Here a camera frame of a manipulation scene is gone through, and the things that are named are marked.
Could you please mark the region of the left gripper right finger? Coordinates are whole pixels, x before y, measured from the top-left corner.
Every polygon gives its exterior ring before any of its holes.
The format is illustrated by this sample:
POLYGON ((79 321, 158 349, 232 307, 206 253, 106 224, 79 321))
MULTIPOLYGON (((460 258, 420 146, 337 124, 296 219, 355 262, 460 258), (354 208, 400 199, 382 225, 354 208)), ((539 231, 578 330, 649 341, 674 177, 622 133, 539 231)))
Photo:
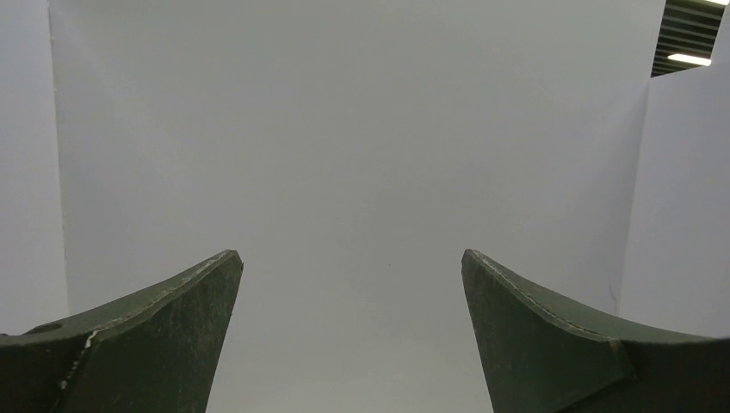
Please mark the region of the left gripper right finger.
POLYGON ((477 250, 461 277, 496 412, 726 412, 729 341, 638 324, 477 250))

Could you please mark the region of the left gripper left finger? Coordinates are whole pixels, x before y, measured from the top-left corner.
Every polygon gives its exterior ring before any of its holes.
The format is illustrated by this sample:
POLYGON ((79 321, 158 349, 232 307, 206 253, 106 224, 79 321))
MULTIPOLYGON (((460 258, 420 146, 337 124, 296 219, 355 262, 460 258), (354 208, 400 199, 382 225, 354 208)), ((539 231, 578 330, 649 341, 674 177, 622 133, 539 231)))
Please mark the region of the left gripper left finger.
POLYGON ((205 411, 243 268, 224 250, 107 304, 2 335, 2 411, 205 411))

